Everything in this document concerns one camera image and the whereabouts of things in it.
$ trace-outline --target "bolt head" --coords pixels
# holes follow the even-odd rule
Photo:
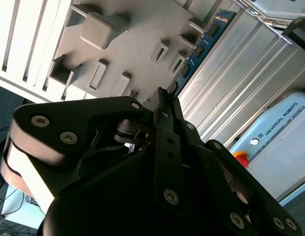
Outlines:
[[[78,141],[77,135],[70,131],[62,132],[60,135],[60,139],[62,140],[62,142],[71,145],[77,143]]]
[[[31,123],[34,126],[44,128],[50,124],[50,121],[44,116],[33,116],[31,118]]]
[[[220,144],[218,144],[218,143],[214,143],[214,145],[215,145],[215,147],[216,147],[216,148],[221,149]]]
[[[136,108],[136,109],[139,109],[139,105],[135,102],[132,103],[132,107]]]
[[[179,203],[179,197],[176,194],[175,191],[173,191],[172,189],[166,189],[163,192],[163,196],[165,198],[165,200],[170,203],[171,205],[177,205]]]
[[[163,114],[165,117],[169,117],[169,115],[165,112],[161,112],[161,114]]]
[[[232,212],[230,214],[230,218],[232,223],[234,223],[239,229],[241,230],[244,229],[244,221],[241,219],[241,217],[238,214]]]
[[[187,125],[187,127],[188,127],[189,129],[194,129],[194,126],[193,126],[192,124],[187,123],[186,125]]]

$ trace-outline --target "rectangular slot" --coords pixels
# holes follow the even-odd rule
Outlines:
[[[39,21],[43,0],[20,1],[7,61],[7,73],[22,80]]]
[[[0,1],[0,70],[2,70],[9,32],[13,23],[15,0]]]
[[[186,46],[188,46],[189,48],[193,48],[194,44],[192,42],[190,42],[190,40],[188,40],[187,35],[179,35],[178,39],[180,42],[182,42],[183,44],[185,44]]]
[[[116,82],[112,96],[121,96],[130,81],[131,75],[123,73]]]
[[[211,38],[214,37],[218,29],[219,29],[218,24],[215,24],[215,23],[211,24],[207,31],[207,35]]]
[[[80,64],[73,70],[69,70],[63,67],[64,60],[65,55],[62,55],[52,61],[49,76],[68,87],[78,79],[83,66]]]
[[[93,77],[91,79],[90,85],[89,87],[93,90],[96,90],[99,86],[100,80],[103,77],[103,74],[107,68],[108,62],[100,60],[98,61],[95,70],[94,70],[94,74]]]
[[[161,41],[152,51],[151,61],[158,65],[162,61],[168,50],[169,47],[165,45],[165,42]]]
[[[177,69],[181,66],[182,63],[183,63],[183,60],[179,59],[176,66],[173,68],[173,71],[172,71],[173,74],[177,71]]]
[[[185,63],[184,66],[183,66],[182,69],[181,69],[181,74],[182,74],[182,76],[184,77],[184,76],[187,74],[187,72],[188,72],[189,70],[190,70],[189,65],[188,65],[187,63]]]
[[[194,52],[193,52],[194,56],[195,56],[196,58],[199,58],[200,55],[202,54],[202,52],[203,52],[204,49],[205,49],[205,48],[204,48],[202,45],[200,45],[200,44],[197,45],[196,49],[195,49]]]
[[[158,62],[158,60],[160,59],[160,57],[161,57],[161,55],[162,55],[163,52],[164,52],[164,48],[161,48],[160,51],[159,51],[159,53],[158,53],[158,55],[157,55],[157,57],[156,57],[155,63]]]

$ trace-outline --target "cable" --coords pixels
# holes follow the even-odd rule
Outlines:
[[[4,132],[7,132],[9,130],[9,127],[4,127],[4,128],[1,128],[0,129],[0,133],[4,133]]]
[[[20,204],[20,206],[18,207],[18,209],[14,210],[14,211],[12,211],[12,212],[10,212],[10,213],[1,214],[0,216],[2,216],[2,215],[9,215],[9,214],[12,214],[12,213],[15,213],[15,212],[19,211],[19,209],[23,206],[24,198],[25,198],[25,194],[23,193],[23,199],[22,199],[21,204]]]
[[[1,131],[0,134],[7,133],[8,130]]]
[[[9,196],[7,196],[7,197],[4,199],[4,201],[2,201],[2,202],[0,203],[0,205],[1,205],[3,202],[5,202],[5,200],[6,200],[7,198],[9,198],[11,195],[13,195],[13,193],[16,192],[16,191],[17,191],[17,189],[15,189],[11,194],[9,194]]]
[[[31,196],[27,195],[25,201],[26,201],[26,203],[29,203],[29,204],[32,204],[32,205],[35,205],[36,207],[38,207],[40,209],[40,211],[44,214],[44,212],[41,210],[41,207],[40,207],[39,203],[36,201],[36,199],[34,199]]]
[[[0,189],[3,187],[4,183],[5,183],[5,180],[3,180],[3,183],[1,183]]]

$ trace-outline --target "screw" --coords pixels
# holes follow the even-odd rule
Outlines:
[[[169,117],[167,113],[161,112],[165,117]]]
[[[274,223],[279,227],[280,229],[284,230],[285,226],[284,224],[276,217],[273,218]]]
[[[194,129],[194,126],[193,126],[192,124],[187,123],[186,125],[187,125],[187,127],[188,127],[189,129]]]
[[[77,135],[70,131],[61,133],[60,139],[66,144],[75,144],[78,141]]]
[[[135,103],[135,102],[133,102],[133,103],[132,103],[132,106],[133,106],[134,108],[136,108],[136,109],[139,109],[138,104],[137,104],[137,103]]]
[[[167,200],[167,202],[170,203],[171,205],[175,206],[179,203],[178,195],[172,189],[164,190],[163,196]]]
[[[218,143],[214,143],[214,145],[215,145],[215,147],[216,147],[216,148],[221,149],[220,144],[218,144]]]
[[[286,218],[287,225],[292,228],[294,231],[297,231],[297,226],[290,219]]]
[[[244,222],[238,214],[232,212],[230,213],[230,218],[232,223],[234,223],[239,229],[244,229]]]
[[[33,116],[31,118],[31,123],[37,127],[43,128],[48,126],[50,124],[50,121],[44,116]]]

